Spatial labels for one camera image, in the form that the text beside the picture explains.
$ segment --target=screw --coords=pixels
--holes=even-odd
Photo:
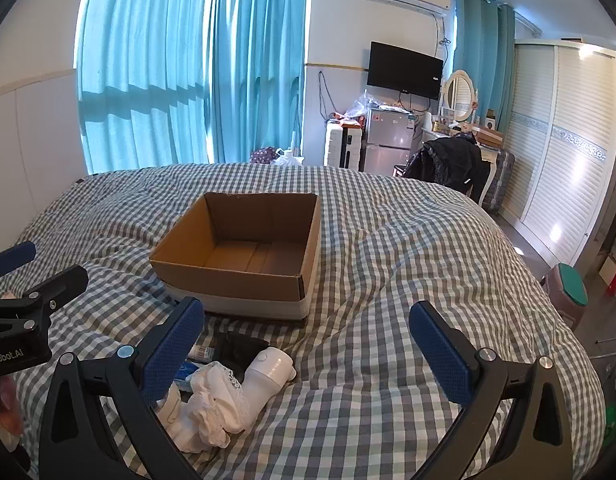
[[[70,363],[72,363],[73,360],[74,360],[74,354],[67,352],[61,356],[61,359],[59,359],[59,363],[61,363],[64,366],[67,366]]]
[[[116,354],[122,359],[127,359],[134,354],[134,348],[130,345],[124,345],[116,351]]]
[[[492,362],[497,358],[497,353],[492,348],[482,348],[479,350],[479,357],[484,361]]]
[[[552,359],[546,356],[539,357],[539,364],[546,370],[550,370],[552,368]]]

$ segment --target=oval mirror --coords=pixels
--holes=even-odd
[[[472,113],[475,92],[472,80],[463,70],[454,72],[443,88],[443,105],[454,110],[454,119],[465,121]]]

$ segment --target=green lid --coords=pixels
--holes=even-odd
[[[559,274],[562,277],[563,292],[578,305],[586,306],[588,295],[579,273],[569,265],[559,264]]]

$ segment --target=decorative trim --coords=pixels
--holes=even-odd
[[[18,90],[19,88],[23,88],[24,86],[32,85],[34,83],[40,83],[42,81],[48,81],[50,79],[56,79],[57,77],[72,75],[75,72],[76,70],[74,70],[73,68],[69,68],[66,70],[57,70],[57,72],[50,72],[46,74],[36,75],[33,77],[28,77],[26,79],[19,79],[19,81],[14,81],[6,85],[0,86],[0,96],[3,94],[8,94],[14,90]]]
[[[512,112],[511,120],[515,123],[523,124],[523,126],[527,126],[528,128],[532,128],[533,130],[537,130],[543,134],[548,133],[548,123],[535,119],[534,117],[528,117],[527,115]]]
[[[346,65],[328,65],[323,63],[304,63],[306,67],[319,67],[319,68],[340,68],[341,70],[357,70],[357,72],[368,72],[367,68],[361,68],[358,66],[346,66]]]
[[[552,137],[554,137],[555,139],[562,140],[566,144],[571,145],[573,148],[575,148],[581,153],[584,153],[585,155],[596,158],[602,164],[606,162],[606,157],[608,156],[608,153],[605,149],[600,146],[597,146],[589,140],[584,139],[581,136],[578,136],[572,131],[566,130],[565,128],[561,128],[559,126],[553,126]]]

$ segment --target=luggage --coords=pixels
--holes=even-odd
[[[482,207],[489,213],[496,213],[501,208],[514,165],[515,155],[506,150],[499,150],[499,155],[497,155],[497,173],[490,188],[488,188],[482,204]]]

